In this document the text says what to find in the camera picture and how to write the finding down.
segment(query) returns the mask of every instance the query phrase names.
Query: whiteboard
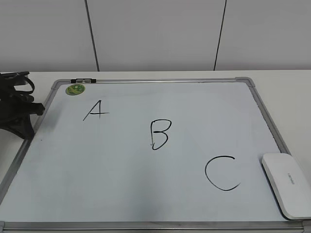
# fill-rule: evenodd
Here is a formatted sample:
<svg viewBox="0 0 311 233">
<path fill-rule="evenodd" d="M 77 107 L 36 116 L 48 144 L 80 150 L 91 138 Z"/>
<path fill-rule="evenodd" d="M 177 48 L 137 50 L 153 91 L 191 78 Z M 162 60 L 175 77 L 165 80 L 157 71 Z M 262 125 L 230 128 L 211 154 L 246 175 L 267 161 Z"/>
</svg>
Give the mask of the whiteboard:
<svg viewBox="0 0 311 233">
<path fill-rule="evenodd" d="M 59 87 L 0 220 L 285 220 L 260 164 L 279 149 L 245 83 L 85 84 L 77 96 L 68 86 Z M 106 114 L 86 117 L 99 100 Z M 161 131 L 168 140 L 158 148 Z"/>
</svg>

